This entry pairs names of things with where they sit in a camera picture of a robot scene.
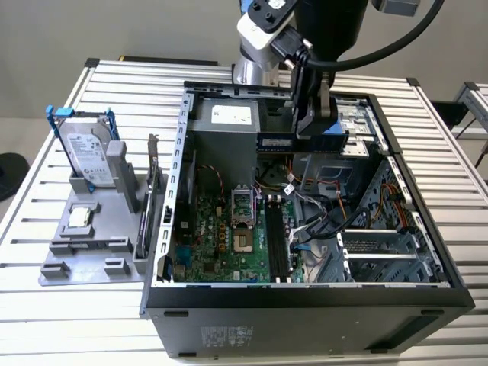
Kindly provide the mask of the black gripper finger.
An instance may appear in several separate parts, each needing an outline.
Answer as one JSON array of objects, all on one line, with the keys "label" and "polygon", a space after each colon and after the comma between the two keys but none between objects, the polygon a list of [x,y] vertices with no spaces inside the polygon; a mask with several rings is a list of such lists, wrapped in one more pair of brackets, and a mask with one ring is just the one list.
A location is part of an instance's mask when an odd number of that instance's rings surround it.
[{"label": "black gripper finger", "polygon": [[319,90],[319,113],[322,119],[327,121],[337,121],[338,108],[336,98],[330,93],[334,75],[327,72],[322,74],[322,80]]},{"label": "black gripper finger", "polygon": [[312,136],[309,125],[316,116],[316,103],[320,102],[322,73],[307,66],[308,56],[297,57],[292,72],[292,109],[294,132],[297,137]]}]

